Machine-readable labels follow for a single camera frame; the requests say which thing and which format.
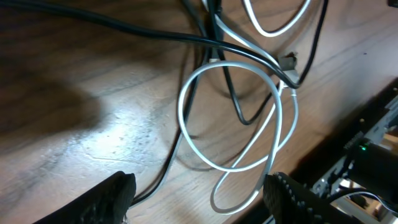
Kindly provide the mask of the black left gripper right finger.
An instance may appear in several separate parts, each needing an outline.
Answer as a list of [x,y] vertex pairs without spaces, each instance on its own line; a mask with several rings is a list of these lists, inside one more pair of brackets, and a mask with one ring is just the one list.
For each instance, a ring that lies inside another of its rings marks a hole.
[[267,175],[263,201],[276,223],[358,224],[283,172]]

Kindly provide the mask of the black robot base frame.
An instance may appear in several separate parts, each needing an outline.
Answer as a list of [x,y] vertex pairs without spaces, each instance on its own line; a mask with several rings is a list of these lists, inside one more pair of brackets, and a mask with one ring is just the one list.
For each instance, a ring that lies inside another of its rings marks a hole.
[[[287,175],[359,223],[395,223],[397,153],[385,136],[396,129],[393,81]],[[276,223],[263,200],[238,222]]]

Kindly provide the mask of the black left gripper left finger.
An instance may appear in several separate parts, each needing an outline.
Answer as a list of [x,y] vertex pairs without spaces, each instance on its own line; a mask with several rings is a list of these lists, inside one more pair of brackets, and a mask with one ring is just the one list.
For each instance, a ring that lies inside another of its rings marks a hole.
[[118,171],[35,224],[122,223],[135,194],[135,175]]

